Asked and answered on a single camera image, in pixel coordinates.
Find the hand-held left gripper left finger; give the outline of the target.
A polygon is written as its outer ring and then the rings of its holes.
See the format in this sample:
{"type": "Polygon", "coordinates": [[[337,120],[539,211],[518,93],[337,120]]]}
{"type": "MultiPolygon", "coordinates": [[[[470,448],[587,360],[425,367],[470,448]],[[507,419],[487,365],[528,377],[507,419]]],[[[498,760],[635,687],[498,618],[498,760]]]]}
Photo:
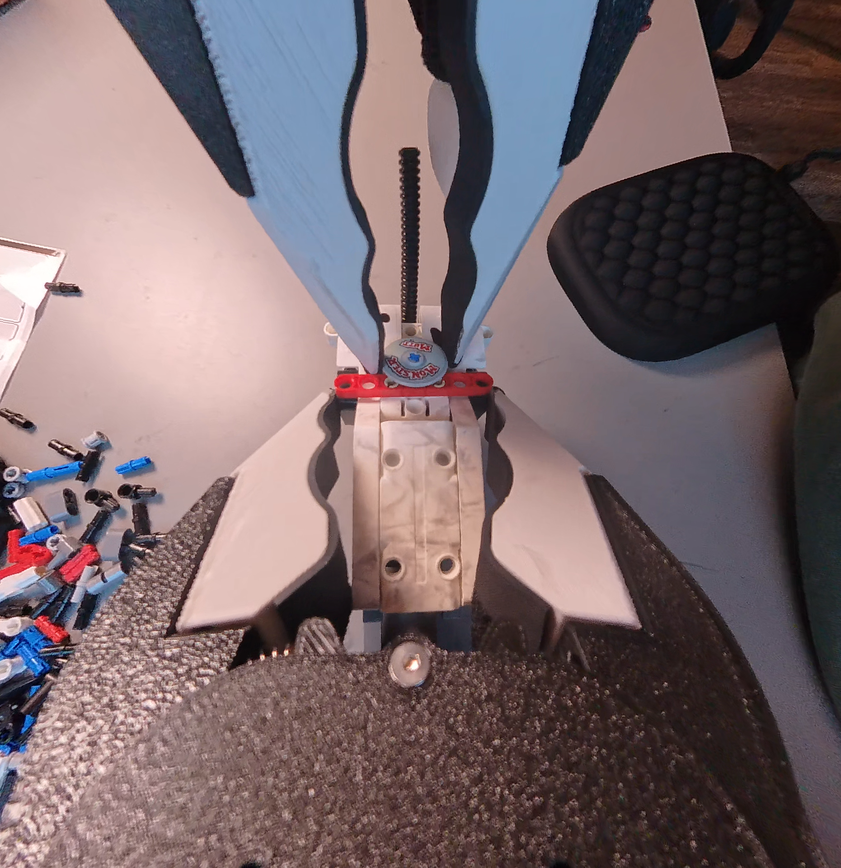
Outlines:
{"type": "Polygon", "coordinates": [[[253,625],[289,638],[319,616],[344,636],[344,552],[328,502],[339,434],[338,402],[324,392],[234,471],[169,634],[253,625]]]}

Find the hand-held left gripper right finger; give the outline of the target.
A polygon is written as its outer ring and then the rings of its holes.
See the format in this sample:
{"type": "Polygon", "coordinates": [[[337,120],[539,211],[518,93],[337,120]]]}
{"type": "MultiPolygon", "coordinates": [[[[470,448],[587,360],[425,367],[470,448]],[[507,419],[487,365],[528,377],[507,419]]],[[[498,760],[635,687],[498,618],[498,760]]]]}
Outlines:
{"type": "Polygon", "coordinates": [[[485,436],[494,565],[568,621],[639,629],[583,465],[500,390],[485,436]]]}

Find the white sticker sheet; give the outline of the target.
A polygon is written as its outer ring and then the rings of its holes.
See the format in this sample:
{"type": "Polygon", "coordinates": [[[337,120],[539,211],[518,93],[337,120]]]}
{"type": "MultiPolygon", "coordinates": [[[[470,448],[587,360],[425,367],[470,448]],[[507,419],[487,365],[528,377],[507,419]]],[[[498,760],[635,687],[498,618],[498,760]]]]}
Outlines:
{"type": "Polygon", "coordinates": [[[0,237],[0,402],[66,251],[0,237]]]}

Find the black toy spring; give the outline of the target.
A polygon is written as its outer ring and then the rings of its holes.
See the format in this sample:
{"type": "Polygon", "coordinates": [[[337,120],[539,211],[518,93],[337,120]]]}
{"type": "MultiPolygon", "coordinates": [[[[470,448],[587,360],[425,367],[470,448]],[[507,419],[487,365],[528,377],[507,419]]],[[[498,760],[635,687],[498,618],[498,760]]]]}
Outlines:
{"type": "Polygon", "coordinates": [[[399,151],[399,192],[401,219],[401,321],[417,322],[419,265],[419,150],[414,146],[399,151]]]}

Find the grey toy disc with sticker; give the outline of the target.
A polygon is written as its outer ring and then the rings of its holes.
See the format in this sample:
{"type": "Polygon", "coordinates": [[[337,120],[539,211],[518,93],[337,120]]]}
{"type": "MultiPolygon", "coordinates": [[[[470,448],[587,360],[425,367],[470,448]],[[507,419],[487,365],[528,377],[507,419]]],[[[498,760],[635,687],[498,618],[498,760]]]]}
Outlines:
{"type": "Polygon", "coordinates": [[[385,348],[383,373],[399,385],[433,386],[447,371],[446,353],[428,335],[405,335],[385,348]]]}

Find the person's green sweatshirt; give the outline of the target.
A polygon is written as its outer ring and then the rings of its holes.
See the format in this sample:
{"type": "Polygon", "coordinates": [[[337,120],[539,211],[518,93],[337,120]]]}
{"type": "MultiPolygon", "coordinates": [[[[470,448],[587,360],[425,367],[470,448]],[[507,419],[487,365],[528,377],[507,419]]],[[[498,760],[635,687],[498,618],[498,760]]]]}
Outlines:
{"type": "Polygon", "coordinates": [[[841,725],[841,274],[815,315],[795,410],[794,476],[808,623],[841,725]]]}

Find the pile of small toy pieces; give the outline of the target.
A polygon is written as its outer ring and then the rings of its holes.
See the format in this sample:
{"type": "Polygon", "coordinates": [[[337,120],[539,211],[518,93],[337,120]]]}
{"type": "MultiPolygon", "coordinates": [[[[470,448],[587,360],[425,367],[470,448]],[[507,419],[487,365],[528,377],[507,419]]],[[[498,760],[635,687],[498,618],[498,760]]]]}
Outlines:
{"type": "Polygon", "coordinates": [[[58,439],[60,464],[25,469],[0,457],[0,817],[33,727],[61,670],[109,596],[163,539],[156,488],[94,485],[111,447],[58,439]]]}

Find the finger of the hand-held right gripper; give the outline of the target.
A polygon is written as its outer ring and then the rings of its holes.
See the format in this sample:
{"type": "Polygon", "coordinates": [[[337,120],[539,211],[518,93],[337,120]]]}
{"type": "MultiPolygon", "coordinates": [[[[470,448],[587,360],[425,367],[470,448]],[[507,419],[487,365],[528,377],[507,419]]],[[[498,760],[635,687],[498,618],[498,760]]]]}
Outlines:
{"type": "Polygon", "coordinates": [[[362,366],[379,370],[374,239],[348,152],[366,64],[365,3],[193,6],[249,170],[250,209],[362,366]]]}
{"type": "Polygon", "coordinates": [[[440,343],[451,364],[465,354],[561,176],[596,14],[594,1],[440,5],[459,132],[441,290],[440,343]]]}

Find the toy truck chassis model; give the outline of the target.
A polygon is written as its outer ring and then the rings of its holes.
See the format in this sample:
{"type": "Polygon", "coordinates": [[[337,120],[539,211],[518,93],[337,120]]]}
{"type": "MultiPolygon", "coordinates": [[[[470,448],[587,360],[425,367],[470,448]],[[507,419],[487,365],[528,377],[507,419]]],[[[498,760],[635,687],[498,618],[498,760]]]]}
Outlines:
{"type": "Polygon", "coordinates": [[[365,373],[327,324],[337,346],[341,411],[339,518],[352,586],[347,645],[379,650],[415,629],[437,644],[470,650],[486,507],[482,428],[492,378],[484,369],[485,326],[468,367],[431,388],[405,388],[365,373]]]}

